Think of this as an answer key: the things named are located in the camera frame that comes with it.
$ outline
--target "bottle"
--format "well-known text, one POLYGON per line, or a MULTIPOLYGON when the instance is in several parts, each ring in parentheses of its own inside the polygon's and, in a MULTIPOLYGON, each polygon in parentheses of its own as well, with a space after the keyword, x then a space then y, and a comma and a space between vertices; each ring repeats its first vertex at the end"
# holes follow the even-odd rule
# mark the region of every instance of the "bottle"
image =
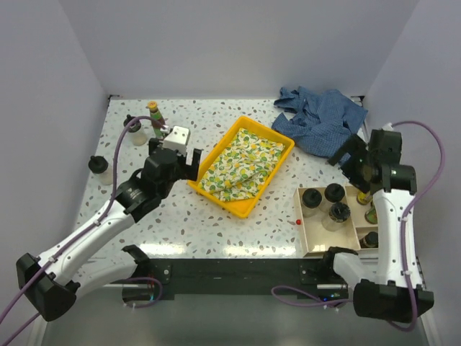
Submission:
MULTIPOLYGON (((128 125, 132 119, 134 119, 134 117, 127 114, 127 118, 123 122, 123 126, 125 127, 128 125)), ((147 135, 139 121, 130 126, 128 129, 128 137, 130 138, 131 143, 133 143, 135 146, 142 146, 145 142, 147 142, 147 135)))
POLYGON ((377 224, 377 214, 376 214, 376 207, 372 202, 372 207, 365 212, 365 220, 370 222, 372 225, 377 224))
POLYGON ((103 185, 112 184, 112 167, 103 156, 92 156, 88 168, 103 185))
POLYGON ((322 199, 322 203, 319 205, 320 210, 322 210, 324 213, 328 213, 331 209, 331 206, 334 203, 341 202, 345 194, 346 192, 340 184, 330 184, 325 189, 325 198, 322 199))
POLYGON ((164 117, 162 117, 160 111, 158 110, 157 102, 150 101, 147 104, 147 108, 149 109, 149 112, 151 113, 151 118, 154 120, 157 120, 157 121, 152 122, 153 132, 156 134, 156 137, 158 139, 163 139, 164 133, 161 132, 160 129, 161 129, 161 124, 165 125, 165 119, 164 117))
POLYGON ((303 217, 310 218, 317 213, 317 207, 322 201, 322 194, 317 189, 307 189, 303 193, 302 201, 303 204, 301 205, 301 209, 303 211, 303 217))
POLYGON ((360 239, 360 247, 363 249, 373 249, 377 247, 378 236, 377 232, 369 232, 366 236, 360 239))
POLYGON ((367 205, 370 203, 373 199, 373 196, 370 194, 370 191, 367 193, 363 193, 362 191, 359 191, 357 193, 357 203, 361 205, 367 205))
POLYGON ((344 226, 350 216, 349 206, 341 202, 334 203, 328 214, 323 217, 322 226, 327 231, 337 231, 344 226))

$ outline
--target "table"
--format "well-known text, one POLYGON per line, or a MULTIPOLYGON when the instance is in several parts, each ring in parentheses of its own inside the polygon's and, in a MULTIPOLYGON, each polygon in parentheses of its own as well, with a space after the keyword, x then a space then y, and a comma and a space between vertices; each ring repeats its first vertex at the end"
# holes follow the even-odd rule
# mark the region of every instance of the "table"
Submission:
MULTIPOLYGON (((203 149, 204 159, 238 117, 246 115, 266 126, 280 114, 273 99, 163 99, 158 108, 168 125, 190 128, 189 149, 203 149)), ((127 114, 148 115, 148 100, 112 99, 107 111, 97 155, 112 160, 115 144, 127 114)), ((150 123, 143 127, 153 136, 150 123)), ((147 144, 136 147, 124 139, 119 157, 118 182, 141 168, 147 144)), ((297 187, 346 183, 338 167, 294 148, 247 219, 241 220, 177 182, 159 208, 122 232, 90 260, 115 261, 125 245, 138 245, 149 257, 231 258, 302 257, 292 196, 297 187)), ((109 198, 112 186, 100 185, 90 175, 77 224, 94 215, 109 198)))

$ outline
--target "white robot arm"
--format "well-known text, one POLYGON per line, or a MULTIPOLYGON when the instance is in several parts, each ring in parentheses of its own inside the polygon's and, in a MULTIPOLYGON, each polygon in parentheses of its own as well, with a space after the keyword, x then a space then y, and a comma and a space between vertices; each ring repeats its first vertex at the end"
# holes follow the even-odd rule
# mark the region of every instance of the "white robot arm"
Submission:
POLYGON ((373 130, 368 146, 358 136, 352 136, 328 160, 336 164, 344 155, 350 155, 341 166, 344 175, 359 190, 372 194, 378 219, 379 258, 374 275, 356 252, 330 248, 319 264, 319 272, 336 273, 354 290, 357 315, 409 323, 415 320, 415 302, 420 316, 434 305, 434 294, 423 289, 417 268, 411 207, 416 173, 413 167, 400 164, 401 147, 400 133, 373 130))
POLYGON ((46 268, 25 291, 26 297, 46 321, 62 316, 77 297, 133 274, 137 264, 129 254, 125 254, 126 260, 111 263, 110 267, 93 267, 86 280, 73 281, 82 265, 107 242, 157 208, 177 180, 197 179, 201 151, 195 149, 192 163, 186 164, 189 137, 189 129, 175 126, 165 139, 151 139, 149 157, 144 167, 136 170, 128 181, 117 188, 115 200, 105 218, 99 221, 111 201, 107 201, 93 218, 39 257, 25 254, 19 258, 16 266, 20 288, 46 268), (67 247, 75 235, 93 224, 91 230, 67 247), (66 250, 55 259, 56 252, 65 246, 66 250))

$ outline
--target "yellow plastic tray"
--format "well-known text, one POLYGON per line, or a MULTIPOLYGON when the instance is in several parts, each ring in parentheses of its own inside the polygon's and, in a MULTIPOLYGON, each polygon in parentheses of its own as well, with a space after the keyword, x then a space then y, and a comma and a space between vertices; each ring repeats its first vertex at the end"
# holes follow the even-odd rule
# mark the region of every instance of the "yellow plastic tray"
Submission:
POLYGON ((216 145, 216 147, 211 151, 211 153, 207 156, 207 158, 202 162, 199 169, 199 177, 196 182, 189 181, 189 185, 192 189, 196 190, 199 194, 204 195, 206 198, 212 200, 216 204, 220 205, 226 210, 229 210, 232 214, 238 216, 239 218, 248 218, 248 215, 253 210, 254 206, 258 202, 258 199, 263 194, 266 187, 271 182, 272 178, 274 177, 275 173, 279 170, 282 166, 283 161, 288 157, 288 154, 295 146, 295 142, 281 135, 280 133, 267 128, 266 126, 257 123, 256 121, 250 119, 249 117, 240 117, 237 121, 232 125, 229 131, 224 135, 223 139, 216 145), (282 157, 280 161, 277 163, 275 169, 269 175, 269 178, 266 182, 262 185, 261 189, 259 190, 258 194, 254 198, 249 198, 247 200, 235 200, 232 202, 223 202, 218 200, 216 197, 211 195, 210 193, 200 189, 198 187, 198 183, 202 180, 203 175, 205 172, 210 168, 212 163, 217 159, 217 157, 221 154, 221 152, 229 145, 232 141, 233 137, 237 134, 238 130, 241 128, 245 128, 252 133, 255 133, 257 136, 261 138, 267 138, 270 141, 282 143, 285 145, 285 149, 282 151, 282 157))

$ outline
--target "bottle cap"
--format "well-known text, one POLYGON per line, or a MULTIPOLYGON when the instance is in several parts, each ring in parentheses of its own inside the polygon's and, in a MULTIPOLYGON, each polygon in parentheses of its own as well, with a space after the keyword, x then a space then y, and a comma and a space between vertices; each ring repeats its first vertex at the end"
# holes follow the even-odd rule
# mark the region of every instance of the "bottle cap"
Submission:
POLYGON ((325 198, 332 203, 339 202, 345 196, 346 192, 340 184, 330 184, 325 189, 325 198))
POLYGON ((155 101, 150 101, 150 102, 147 104, 147 108, 148 108, 149 110, 154 110, 154 109, 156 109, 156 108, 157 108, 157 102, 155 102, 155 101))
POLYGON ((369 232, 365 237, 364 237, 364 242, 368 247, 377 247, 378 243, 378 235, 377 232, 369 232))
MULTIPOLYGON (((135 117, 132 117, 131 115, 127 114, 127 118, 123 122, 123 126, 128 125, 128 123, 134 118, 135 117)), ((133 133, 133 132, 139 131, 140 129, 141 129, 141 123, 139 121, 137 121, 137 122, 135 122, 134 124, 132 124, 130 126, 130 128, 128 129, 128 132, 133 133)))
POLYGON ((95 174, 104 173, 109 163, 103 156, 92 156, 88 162, 88 168, 95 174))
POLYGON ((303 205, 310 209, 317 208, 322 201, 322 194, 317 189, 307 189, 303 193, 303 205))
POLYGON ((351 210, 341 202, 334 203, 330 208, 330 217, 336 222, 345 222, 351 215, 351 210))

